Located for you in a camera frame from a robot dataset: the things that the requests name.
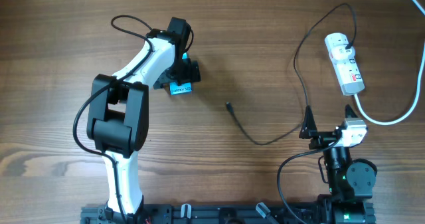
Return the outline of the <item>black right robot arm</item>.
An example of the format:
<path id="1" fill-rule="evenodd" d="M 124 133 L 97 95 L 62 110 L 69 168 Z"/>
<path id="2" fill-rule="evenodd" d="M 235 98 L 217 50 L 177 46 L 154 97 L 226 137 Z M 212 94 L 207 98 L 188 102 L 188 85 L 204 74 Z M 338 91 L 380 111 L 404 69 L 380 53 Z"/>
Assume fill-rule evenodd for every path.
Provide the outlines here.
<path id="1" fill-rule="evenodd" d="M 369 160 L 353 159 L 350 149 L 363 142 L 367 125 L 346 105 L 345 119 L 333 131 L 317 129 L 310 106 L 299 133 L 309 139 L 309 149 L 323 154 L 326 174 L 322 181 L 329 186 L 329 195 L 320 195 L 317 208 L 321 223 L 376 223 L 375 210 L 368 200 L 373 196 L 377 167 Z"/>

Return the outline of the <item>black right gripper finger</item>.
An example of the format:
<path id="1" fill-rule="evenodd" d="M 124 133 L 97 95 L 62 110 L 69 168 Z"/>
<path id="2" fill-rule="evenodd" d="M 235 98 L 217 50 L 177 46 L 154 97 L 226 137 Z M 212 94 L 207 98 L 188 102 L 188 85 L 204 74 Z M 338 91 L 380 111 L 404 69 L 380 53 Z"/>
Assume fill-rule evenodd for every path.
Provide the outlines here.
<path id="1" fill-rule="evenodd" d="M 310 139 L 317 137 L 317 126 L 313 117 L 313 112 L 310 105 L 305 107 L 304 119 L 299 132 L 299 138 Z"/>
<path id="2" fill-rule="evenodd" d="M 347 104 L 345 106 L 345 117 L 346 118 L 357 118 L 358 117 L 349 104 Z"/>

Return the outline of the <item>white power strip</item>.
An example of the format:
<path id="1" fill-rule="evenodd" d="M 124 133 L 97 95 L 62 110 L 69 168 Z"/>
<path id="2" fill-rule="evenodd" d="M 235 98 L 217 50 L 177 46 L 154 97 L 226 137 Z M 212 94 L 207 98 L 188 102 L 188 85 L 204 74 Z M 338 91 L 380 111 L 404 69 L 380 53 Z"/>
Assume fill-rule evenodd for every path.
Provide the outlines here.
<path id="1" fill-rule="evenodd" d="M 330 49 L 333 47 L 345 45 L 347 48 L 349 41 L 343 33 L 331 33 L 326 36 L 325 45 L 329 54 Z M 331 58 L 330 60 L 344 96 L 354 96 L 365 89 L 355 57 L 341 61 L 332 60 Z"/>

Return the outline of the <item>white usb charger plug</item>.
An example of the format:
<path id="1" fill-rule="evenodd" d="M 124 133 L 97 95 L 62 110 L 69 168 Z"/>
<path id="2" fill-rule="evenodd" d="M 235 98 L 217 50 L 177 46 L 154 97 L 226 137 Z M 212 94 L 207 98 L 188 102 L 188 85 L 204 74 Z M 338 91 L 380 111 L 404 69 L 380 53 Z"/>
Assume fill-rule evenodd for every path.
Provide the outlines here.
<path id="1" fill-rule="evenodd" d="M 353 47 L 347 49 L 345 45 L 333 47 L 329 51 L 329 56 L 332 60 L 347 60 L 355 56 L 355 50 Z"/>

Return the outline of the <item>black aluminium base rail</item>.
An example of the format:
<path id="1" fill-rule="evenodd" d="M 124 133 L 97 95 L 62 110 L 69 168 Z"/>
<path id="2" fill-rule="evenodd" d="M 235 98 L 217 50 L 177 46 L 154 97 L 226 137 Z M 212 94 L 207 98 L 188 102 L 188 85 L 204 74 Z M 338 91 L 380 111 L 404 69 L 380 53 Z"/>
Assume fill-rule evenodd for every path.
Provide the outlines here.
<path id="1" fill-rule="evenodd" d="M 257 205 L 144 205 L 125 219 L 109 207 L 83 207 L 80 222 L 97 223 L 358 223 L 377 222 L 372 203 L 331 203 L 326 200 L 285 206 Z"/>

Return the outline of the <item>blue screen smartphone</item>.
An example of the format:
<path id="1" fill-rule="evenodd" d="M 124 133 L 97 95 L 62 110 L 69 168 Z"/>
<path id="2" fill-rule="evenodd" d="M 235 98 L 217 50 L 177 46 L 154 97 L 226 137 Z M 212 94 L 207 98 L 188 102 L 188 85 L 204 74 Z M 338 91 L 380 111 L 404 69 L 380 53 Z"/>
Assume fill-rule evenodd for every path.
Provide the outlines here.
<path id="1" fill-rule="evenodd" d="M 184 53 L 178 68 L 173 72 L 169 82 L 171 95 L 186 94 L 192 91 L 189 70 L 189 55 Z"/>

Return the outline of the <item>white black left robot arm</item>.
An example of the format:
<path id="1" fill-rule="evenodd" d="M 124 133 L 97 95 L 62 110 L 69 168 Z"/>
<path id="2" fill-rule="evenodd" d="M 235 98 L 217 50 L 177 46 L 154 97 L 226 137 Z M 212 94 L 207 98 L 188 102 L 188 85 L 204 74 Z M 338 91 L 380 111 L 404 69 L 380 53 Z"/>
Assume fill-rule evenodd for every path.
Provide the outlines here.
<path id="1" fill-rule="evenodd" d="M 143 48 L 124 68 L 93 80 L 81 110 L 88 111 L 86 133 L 94 141 L 92 153 L 106 165 L 108 221 L 143 221 L 137 157 L 149 129 L 149 91 L 168 86 L 171 94 L 187 93 L 201 80 L 198 63 L 187 54 L 193 36 L 186 20 L 173 17 L 165 30 L 150 29 L 142 37 Z"/>

